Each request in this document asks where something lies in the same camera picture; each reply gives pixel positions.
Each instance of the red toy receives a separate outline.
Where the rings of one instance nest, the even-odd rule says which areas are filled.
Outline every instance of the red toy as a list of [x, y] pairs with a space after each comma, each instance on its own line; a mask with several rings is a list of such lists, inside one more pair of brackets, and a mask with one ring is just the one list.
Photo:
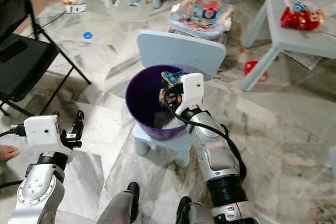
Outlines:
[[[244, 73], [246, 75], [248, 75], [248, 73], [251, 72], [251, 70], [255, 67], [255, 65], [257, 64], [258, 62], [256, 60], [249, 60], [248, 62], [245, 63], [245, 66], [244, 66]], [[264, 81], [267, 77], [267, 71], [265, 71], [264, 73], [262, 73], [262, 76], [260, 78], [261, 81]]]
[[281, 27], [290, 26], [303, 30], [314, 30], [323, 24], [324, 14], [321, 9], [316, 12], [310, 12], [306, 9], [300, 12], [291, 12], [289, 7], [286, 8], [281, 17]]

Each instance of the plastic toy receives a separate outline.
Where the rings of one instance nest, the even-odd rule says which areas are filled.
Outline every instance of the plastic toy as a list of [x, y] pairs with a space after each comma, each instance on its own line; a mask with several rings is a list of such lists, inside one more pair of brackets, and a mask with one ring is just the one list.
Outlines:
[[281, 17], [281, 27], [292, 27], [302, 30], [314, 30], [324, 22], [324, 14], [321, 9], [310, 12], [303, 9], [300, 12], [291, 12], [289, 7], [286, 8]]

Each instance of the toy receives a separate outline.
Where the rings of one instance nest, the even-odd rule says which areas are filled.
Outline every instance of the toy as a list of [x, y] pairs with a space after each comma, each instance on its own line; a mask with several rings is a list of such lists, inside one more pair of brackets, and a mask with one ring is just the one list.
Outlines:
[[93, 37], [92, 33], [90, 33], [89, 31], [84, 33], [83, 36], [84, 36], [85, 39], [91, 39]]
[[[248, 75], [252, 69], [256, 66], [258, 62], [256, 60], [249, 60], [248, 62], [245, 63], [244, 65], [244, 73], [245, 75]], [[262, 73], [262, 76], [260, 78], [260, 80], [264, 81], [265, 78], [267, 77], [268, 73], [267, 71], [265, 71], [264, 73]]]
[[208, 4], [203, 5], [202, 18], [213, 19], [216, 18], [217, 12], [221, 10], [221, 6], [216, 1], [209, 1]]
[[291, 12], [286, 8], [281, 17], [281, 27], [290, 26], [302, 30], [314, 30], [324, 22], [324, 14], [321, 9], [310, 12], [303, 9], [300, 12]]
[[86, 3], [66, 5], [67, 13], [81, 13], [81, 12], [85, 12], [85, 10], [86, 10]]

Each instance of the toe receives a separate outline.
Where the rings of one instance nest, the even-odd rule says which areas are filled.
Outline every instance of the toe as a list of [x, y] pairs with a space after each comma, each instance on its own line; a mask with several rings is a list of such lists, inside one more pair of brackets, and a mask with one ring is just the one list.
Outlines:
[[7, 160], [10, 160], [12, 159], [13, 157], [16, 157], [17, 155], [19, 155], [19, 151], [18, 150], [15, 150], [13, 152], [8, 152], [8, 153], [5, 153], [3, 155], [3, 160], [7, 161]]

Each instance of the marble floor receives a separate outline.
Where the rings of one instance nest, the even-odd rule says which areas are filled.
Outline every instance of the marble floor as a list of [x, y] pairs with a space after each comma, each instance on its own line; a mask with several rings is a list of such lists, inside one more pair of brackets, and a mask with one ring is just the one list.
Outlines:
[[[152, 9], [141, 0], [130, 7], [105, 9], [100, 0], [87, 0], [87, 11], [65, 14], [45, 27], [47, 33], [92, 81], [88, 86], [73, 72], [46, 113], [57, 110], [65, 129], [71, 129], [78, 109], [85, 113], [83, 147], [74, 151], [66, 170], [66, 194], [56, 223], [95, 223], [105, 206], [131, 181], [140, 184], [140, 211], [135, 224], [172, 224], [179, 199], [189, 195], [210, 206], [195, 151], [190, 164], [179, 168], [174, 153], [157, 148], [137, 156], [130, 134], [134, 120], [125, 106], [125, 89], [143, 69], [137, 47], [141, 29], [166, 31], [170, 8], [181, 0], [165, 0]], [[336, 192], [329, 148], [336, 145], [336, 61], [323, 59], [308, 70], [280, 54], [268, 69], [268, 79], [250, 92], [239, 88], [243, 66], [260, 59], [270, 47], [265, 23], [249, 54], [240, 40], [264, 0], [217, 0], [235, 6], [226, 43], [227, 56], [215, 78], [205, 83], [204, 107], [230, 130], [248, 169], [244, 188], [265, 224], [336, 222]], [[43, 25], [63, 7], [52, 2], [38, 17]], [[90, 40], [83, 33], [90, 31]], [[28, 35], [28, 28], [23, 34]], [[56, 60], [21, 106], [38, 112], [61, 81], [69, 65]], [[0, 113], [0, 132], [22, 123], [24, 115], [8, 108]], [[24, 177], [36, 154], [25, 139], [0, 138], [17, 146], [20, 155], [6, 164], [1, 183]], [[15, 206], [16, 188], [0, 192], [0, 223]]]

